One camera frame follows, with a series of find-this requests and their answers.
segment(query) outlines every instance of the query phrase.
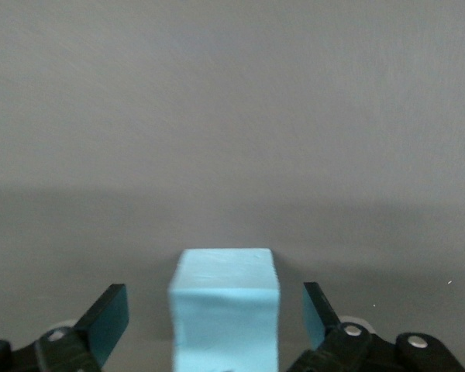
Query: light blue foam block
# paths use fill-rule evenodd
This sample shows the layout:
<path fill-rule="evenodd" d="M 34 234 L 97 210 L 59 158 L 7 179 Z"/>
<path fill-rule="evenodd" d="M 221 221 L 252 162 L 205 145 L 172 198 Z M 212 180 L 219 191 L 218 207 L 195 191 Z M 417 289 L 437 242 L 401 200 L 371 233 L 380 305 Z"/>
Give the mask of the light blue foam block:
<path fill-rule="evenodd" d="M 185 250 L 169 287 L 174 372 L 277 372 L 280 296 L 269 249 Z"/>

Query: black mechanical part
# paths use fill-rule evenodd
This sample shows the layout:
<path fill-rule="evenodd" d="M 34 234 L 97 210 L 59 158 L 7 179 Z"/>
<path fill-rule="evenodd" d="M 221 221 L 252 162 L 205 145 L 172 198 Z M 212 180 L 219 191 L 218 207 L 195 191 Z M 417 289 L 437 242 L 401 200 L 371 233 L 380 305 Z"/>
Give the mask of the black mechanical part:
<path fill-rule="evenodd" d="M 454 355 L 432 336 L 403 333 L 392 344 L 369 334 L 361 325 L 339 324 L 317 283 L 305 283 L 307 299 L 311 303 L 305 303 L 305 316 L 315 318 L 305 319 L 307 327 L 312 327 L 308 329 L 312 342 L 317 345 L 321 335 L 325 338 L 315 350 L 306 350 L 288 372 L 465 372 Z M 349 334 L 348 327 L 356 328 Z"/>
<path fill-rule="evenodd" d="M 339 324 L 317 350 L 306 350 L 288 372 L 356 372 L 367 358 L 371 341 L 361 325 Z"/>
<path fill-rule="evenodd" d="M 0 340 L 0 372 L 99 372 L 128 322 L 126 286 L 112 284 L 74 327 L 53 329 L 14 352 Z"/>

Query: gray table surface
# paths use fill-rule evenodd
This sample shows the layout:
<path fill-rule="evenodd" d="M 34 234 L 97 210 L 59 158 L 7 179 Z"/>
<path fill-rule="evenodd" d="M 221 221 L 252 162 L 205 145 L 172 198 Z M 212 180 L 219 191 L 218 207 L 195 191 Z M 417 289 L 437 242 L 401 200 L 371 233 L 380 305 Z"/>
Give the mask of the gray table surface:
<path fill-rule="evenodd" d="M 465 2 L 0 2 L 0 337 L 127 283 L 107 371 L 171 369 L 182 250 L 301 283 L 465 365 Z"/>

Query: metal screw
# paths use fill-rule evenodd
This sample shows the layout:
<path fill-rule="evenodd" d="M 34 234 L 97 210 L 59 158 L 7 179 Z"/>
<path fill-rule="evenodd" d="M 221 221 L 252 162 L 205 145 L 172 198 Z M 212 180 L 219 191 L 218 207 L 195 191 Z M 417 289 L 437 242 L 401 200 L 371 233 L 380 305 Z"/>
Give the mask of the metal screw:
<path fill-rule="evenodd" d="M 359 335 L 362 334 L 362 330 L 356 327 L 355 325 L 348 325 L 344 327 L 344 332 L 346 332 L 346 334 L 353 336 L 353 337 L 358 337 Z"/>
<path fill-rule="evenodd" d="M 420 336 L 408 337 L 408 343 L 414 347 L 418 347 L 419 349 L 425 349 L 427 347 L 427 341 Z"/>
<path fill-rule="evenodd" d="M 61 339 L 62 337 L 65 336 L 65 331 L 62 329 L 55 329 L 49 336 L 48 340 L 51 343 L 54 343 L 55 341 Z"/>

